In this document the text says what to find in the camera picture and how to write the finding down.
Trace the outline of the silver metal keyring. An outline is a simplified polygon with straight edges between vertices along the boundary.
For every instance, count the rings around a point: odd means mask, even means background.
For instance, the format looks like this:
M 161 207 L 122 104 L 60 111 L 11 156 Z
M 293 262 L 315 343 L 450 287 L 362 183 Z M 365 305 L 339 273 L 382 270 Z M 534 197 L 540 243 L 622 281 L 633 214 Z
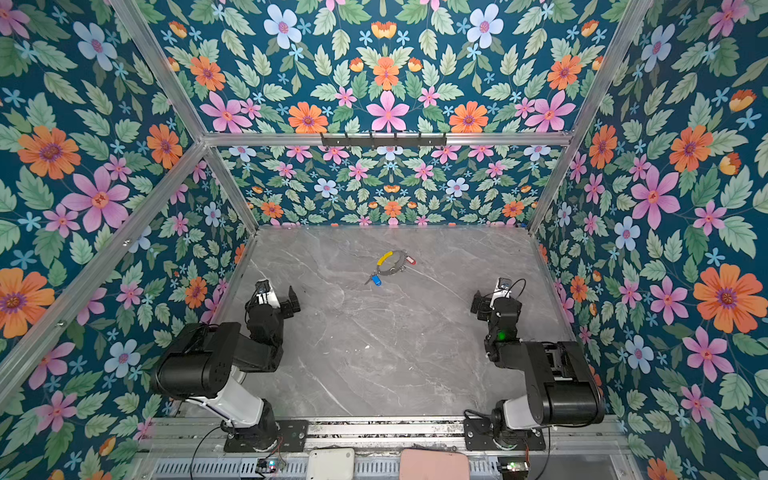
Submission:
M 403 250 L 392 250 L 382 255 L 376 263 L 376 274 L 391 276 L 401 272 L 408 264 L 408 254 Z

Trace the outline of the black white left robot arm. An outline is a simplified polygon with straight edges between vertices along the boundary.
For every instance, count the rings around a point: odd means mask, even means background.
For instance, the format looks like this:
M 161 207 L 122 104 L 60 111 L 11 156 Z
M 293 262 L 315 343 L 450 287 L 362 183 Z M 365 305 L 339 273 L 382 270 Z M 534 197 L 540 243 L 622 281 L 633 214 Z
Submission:
M 283 357 L 285 321 L 301 311 L 293 287 L 277 296 L 264 278 L 244 307 L 247 334 L 237 322 L 188 325 L 166 347 L 151 377 L 159 394 L 206 409 L 237 446 L 274 448 L 280 429 L 273 407 L 235 378 L 240 373 L 274 373 Z

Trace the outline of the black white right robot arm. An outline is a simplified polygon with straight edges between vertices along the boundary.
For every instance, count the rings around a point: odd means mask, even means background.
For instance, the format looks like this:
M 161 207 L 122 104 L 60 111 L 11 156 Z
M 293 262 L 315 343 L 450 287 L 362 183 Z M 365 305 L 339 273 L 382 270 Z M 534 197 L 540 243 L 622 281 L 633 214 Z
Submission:
M 525 389 L 497 402 L 489 414 L 463 412 L 469 450 L 542 449 L 546 443 L 536 437 L 545 428 L 585 428 L 604 420 L 604 396 L 577 343 L 519 338 L 523 304 L 512 290 L 526 285 L 524 279 L 500 277 L 491 292 L 477 291 L 470 304 L 488 328 L 486 357 L 497 368 L 520 372 Z

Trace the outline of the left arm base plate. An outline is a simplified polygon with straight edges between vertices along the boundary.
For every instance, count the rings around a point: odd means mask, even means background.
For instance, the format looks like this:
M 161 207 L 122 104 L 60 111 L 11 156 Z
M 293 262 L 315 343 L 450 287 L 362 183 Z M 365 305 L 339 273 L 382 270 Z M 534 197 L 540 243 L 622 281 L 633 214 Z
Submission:
M 307 420 L 277 420 L 265 425 L 226 430 L 226 453 L 298 453 L 308 439 Z

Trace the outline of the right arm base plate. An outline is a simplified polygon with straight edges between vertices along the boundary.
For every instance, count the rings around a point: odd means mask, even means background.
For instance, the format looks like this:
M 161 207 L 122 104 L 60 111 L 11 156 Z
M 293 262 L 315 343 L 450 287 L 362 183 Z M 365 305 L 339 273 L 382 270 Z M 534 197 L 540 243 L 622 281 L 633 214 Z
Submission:
M 462 422 L 468 451 L 545 451 L 546 439 L 540 430 L 506 430 L 494 434 L 485 418 L 468 417 Z

